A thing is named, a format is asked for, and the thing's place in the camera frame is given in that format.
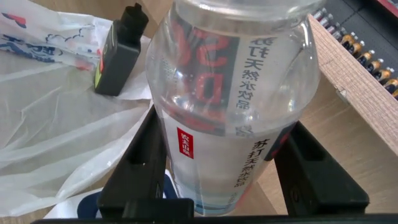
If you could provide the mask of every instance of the red graphic on label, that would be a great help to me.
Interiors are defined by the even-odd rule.
[[[193,159],[193,136],[177,128],[180,152]]]

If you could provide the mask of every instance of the plastic bag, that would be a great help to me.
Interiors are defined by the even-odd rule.
[[[55,12],[28,0],[0,1],[0,50],[92,70],[110,25],[106,19]]]
[[[3,5],[11,9],[15,2],[25,4],[21,0],[0,2],[0,11]],[[35,14],[41,19],[27,15],[26,29],[34,27],[28,18],[43,22],[35,24],[39,30],[53,29],[53,21],[43,19],[47,13],[53,11]],[[74,19],[82,24],[86,18],[60,16],[63,22]],[[5,26],[0,19],[1,33],[15,23],[10,21]],[[70,26],[72,30],[80,25]],[[105,28],[92,30],[92,34],[98,34],[98,44],[106,38]],[[34,43],[42,37],[36,31],[21,32],[18,38],[26,37],[24,42]],[[149,39],[143,37],[141,42],[142,53],[117,98],[94,93],[93,72],[0,51],[0,217],[18,216],[61,202],[89,187],[117,164],[150,108],[144,73]],[[52,46],[69,50],[69,42],[57,44]]]

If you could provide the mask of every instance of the wooden edge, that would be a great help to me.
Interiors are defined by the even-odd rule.
[[[312,16],[320,70],[398,155],[398,102]]]

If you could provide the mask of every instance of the clear plastic bottle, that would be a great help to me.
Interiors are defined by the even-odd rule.
[[[178,196],[197,213],[234,210],[313,98],[307,14],[323,2],[175,0],[161,23],[147,77]]]

